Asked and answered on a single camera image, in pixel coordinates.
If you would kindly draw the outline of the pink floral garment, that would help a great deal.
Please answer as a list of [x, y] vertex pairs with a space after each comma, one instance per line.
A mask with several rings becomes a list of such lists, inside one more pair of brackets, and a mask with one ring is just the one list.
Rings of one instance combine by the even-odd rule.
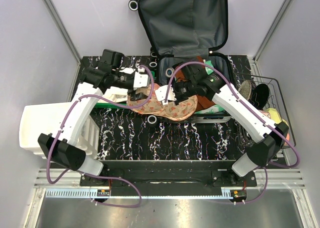
[[189, 97], [187, 100], [184, 100], [177, 105], [174, 102], [162, 105], [162, 103], [157, 100], [155, 94], [155, 90], [159, 87], [158, 84], [154, 84], [154, 91], [151, 99], [143, 106], [133, 108], [132, 110], [142, 115], [161, 116], [173, 121], [186, 120], [196, 111], [198, 105], [198, 97], [196, 95]]

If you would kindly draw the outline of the brown garment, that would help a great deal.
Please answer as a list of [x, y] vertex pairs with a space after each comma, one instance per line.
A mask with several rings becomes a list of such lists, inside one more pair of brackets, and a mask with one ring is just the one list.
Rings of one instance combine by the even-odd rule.
[[[191, 61], [198, 61], [204, 63], [203, 59], [200, 56], [196, 56], [195, 58], [191, 59]], [[185, 75], [183, 74], [182, 70], [179, 70], [175, 75], [176, 81], [185, 81]], [[215, 103], [209, 100], [207, 97], [197, 95], [197, 108], [196, 111], [205, 110], [214, 106]]]

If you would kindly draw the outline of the space astronaut hard-shell suitcase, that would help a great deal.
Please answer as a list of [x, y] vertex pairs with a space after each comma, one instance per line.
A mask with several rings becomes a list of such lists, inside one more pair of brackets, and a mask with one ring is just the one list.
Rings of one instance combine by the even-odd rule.
[[[151, 44], [150, 52], [157, 57], [156, 78], [160, 87], [155, 90], [155, 95], [162, 105], [170, 102], [177, 105], [184, 101], [176, 101], [173, 84], [179, 82], [175, 79], [176, 73], [187, 65], [197, 64], [213, 70], [202, 81], [223, 80], [235, 87], [230, 62], [227, 56], [220, 53], [220, 48], [226, 44], [229, 35], [228, 0], [130, 0], [128, 6], [132, 11], [138, 12]], [[191, 61], [196, 56], [211, 60], [214, 67]], [[167, 68], [174, 68], [171, 78], [165, 76]], [[148, 114], [146, 116], [148, 123], [153, 126], [162, 121], [220, 123], [231, 118], [225, 109], [213, 114], [195, 111], [182, 121]]]

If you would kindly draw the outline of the white towel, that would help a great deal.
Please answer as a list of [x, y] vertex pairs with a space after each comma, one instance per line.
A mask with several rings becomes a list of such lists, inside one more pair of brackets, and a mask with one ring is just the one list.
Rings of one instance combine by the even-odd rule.
[[128, 99], [128, 89], [111, 86], [103, 94], [103, 97], [115, 103], [126, 103]]

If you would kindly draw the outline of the teal green garment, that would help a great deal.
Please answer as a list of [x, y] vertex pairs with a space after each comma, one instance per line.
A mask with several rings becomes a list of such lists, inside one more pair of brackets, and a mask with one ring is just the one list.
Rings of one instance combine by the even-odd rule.
[[[207, 65], [210, 65], [211, 67], [214, 67], [213, 63], [211, 60], [207, 59], [203, 59], [204, 63], [207, 64]], [[208, 67], [205, 67], [205, 70], [207, 72], [207, 76], [208, 77], [209, 75], [211, 75], [213, 73], [213, 70], [208, 68]], [[204, 113], [210, 113], [210, 114], [213, 114], [213, 113], [217, 113], [217, 112], [222, 112], [223, 111], [223, 108], [221, 108], [219, 105], [214, 105], [210, 108], [207, 108], [205, 110], [201, 110], [201, 111], [196, 111], [198, 113], [201, 113], [201, 114], [204, 114]]]

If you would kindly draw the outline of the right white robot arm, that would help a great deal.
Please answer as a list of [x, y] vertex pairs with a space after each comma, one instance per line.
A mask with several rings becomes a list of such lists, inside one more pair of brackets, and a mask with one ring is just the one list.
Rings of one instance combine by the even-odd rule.
[[275, 123], [247, 101], [235, 87], [225, 81], [179, 81], [172, 92], [180, 102], [193, 95], [205, 96], [225, 109], [250, 135], [254, 144], [227, 173], [229, 184], [238, 186], [245, 175], [257, 167], [266, 166], [284, 144], [288, 144], [289, 127], [285, 122]]

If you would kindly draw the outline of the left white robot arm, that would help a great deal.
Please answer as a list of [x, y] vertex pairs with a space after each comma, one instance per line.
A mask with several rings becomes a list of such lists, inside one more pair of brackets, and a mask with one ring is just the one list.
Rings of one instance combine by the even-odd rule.
[[154, 78], [146, 66], [131, 74], [120, 71], [102, 71], [95, 68], [86, 69], [77, 87], [77, 94], [67, 104], [68, 110], [59, 125], [57, 133], [40, 134], [38, 143], [47, 157], [46, 176], [50, 184], [50, 163], [53, 161], [66, 170], [79, 171], [90, 175], [90, 179], [98, 186], [104, 185], [108, 174], [104, 165], [88, 156], [85, 151], [76, 147], [87, 118], [92, 109], [103, 99], [103, 94], [111, 86], [134, 90], [137, 88], [154, 87]]

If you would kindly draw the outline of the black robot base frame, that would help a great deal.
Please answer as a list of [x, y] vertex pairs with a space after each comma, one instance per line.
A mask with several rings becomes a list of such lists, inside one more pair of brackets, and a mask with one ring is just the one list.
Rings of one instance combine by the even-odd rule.
[[253, 171], [243, 178], [230, 180], [233, 163], [221, 160], [108, 160], [103, 161], [106, 165], [103, 174], [128, 180], [139, 191], [160, 188], [205, 191], [218, 187], [256, 187], [257, 181]]

